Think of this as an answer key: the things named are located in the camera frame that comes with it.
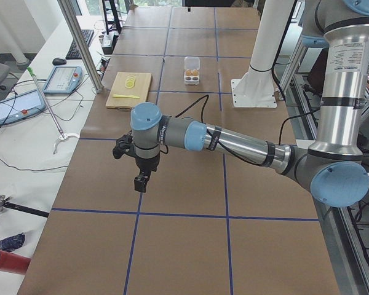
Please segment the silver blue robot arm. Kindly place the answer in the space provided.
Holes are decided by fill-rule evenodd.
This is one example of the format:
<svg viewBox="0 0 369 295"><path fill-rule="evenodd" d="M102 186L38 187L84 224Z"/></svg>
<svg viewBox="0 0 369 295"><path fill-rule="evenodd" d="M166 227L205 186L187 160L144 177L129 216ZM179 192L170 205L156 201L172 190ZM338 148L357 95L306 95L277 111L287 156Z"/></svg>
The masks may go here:
<svg viewBox="0 0 369 295"><path fill-rule="evenodd" d="M369 190L369 174L357 147L369 71L369 1L309 1L303 31L328 42L317 138L307 148L279 145L192 119L165 116L141 103L131 112L130 150L139 167L134 179L146 190L162 145L220 151L296 181L331 207L348 207Z"/></svg>

